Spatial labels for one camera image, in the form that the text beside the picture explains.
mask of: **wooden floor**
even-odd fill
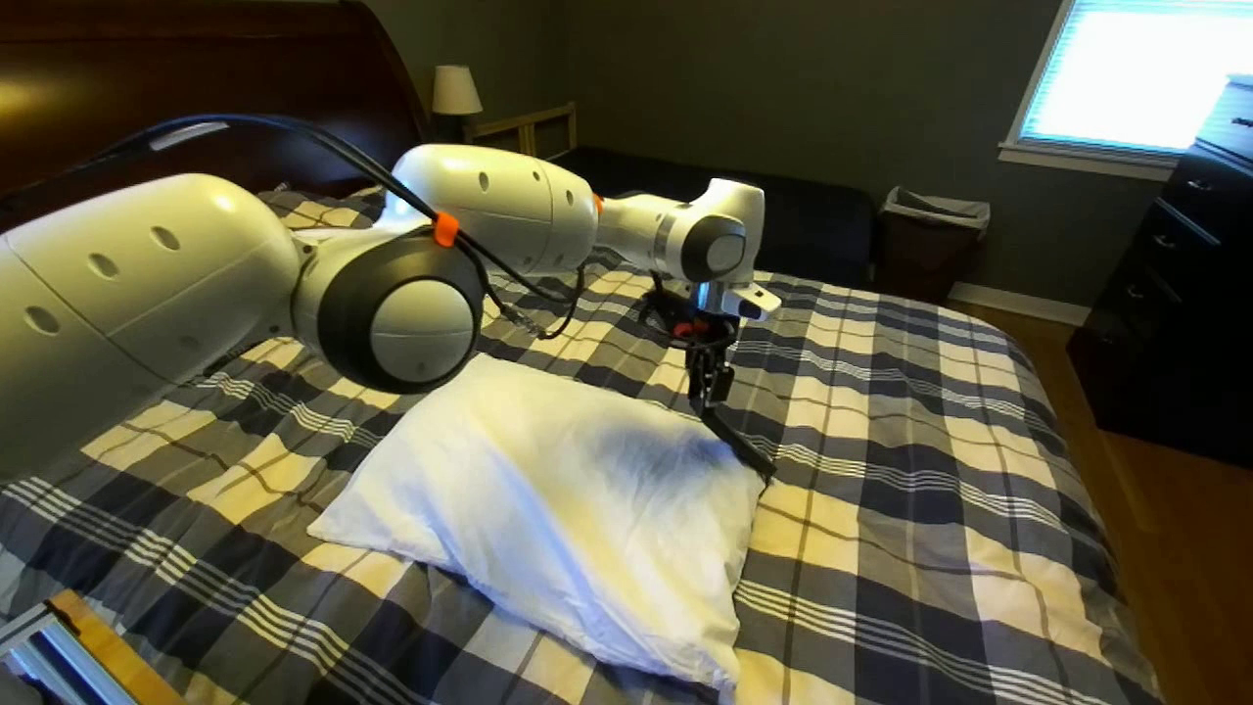
[[[1164,695],[1253,701],[1253,471],[1099,432],[1068,368],[1066,323],[962,308],[1008,327],[1039,365]]]

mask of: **bedspread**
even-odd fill
[[[290,223],[343,215],[294,205]],[[643,275],[482,353],[685,407]],[[735,588],[740,701],[1156,701],[1112,552],[1027,356],[991,323],[765,275],[727,426],[775,462]],[[714,701],[600,665],[463,578],[307,526],[416,404],[275,338],[0,496],[4,616],[83,592],[190,701]]]

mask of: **wooden headboard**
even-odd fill
[[[359,0],[4,2],[0,199],[154,122],[223,109],[309,116],[384,163],[416,146],[421,124],[419,94]],[[364,185],[307,137],[231,127],[0,210],[0,227],[103,189],[190,167],[244,189],[347,191]]]

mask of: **lampshade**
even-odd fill
[[[468,65],[433,65],[433,113],[482,113]]]

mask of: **window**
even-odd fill
[[[1001,156],[1164,174],[1228,75],[1253,75],[1253,0],[1066,0]]]

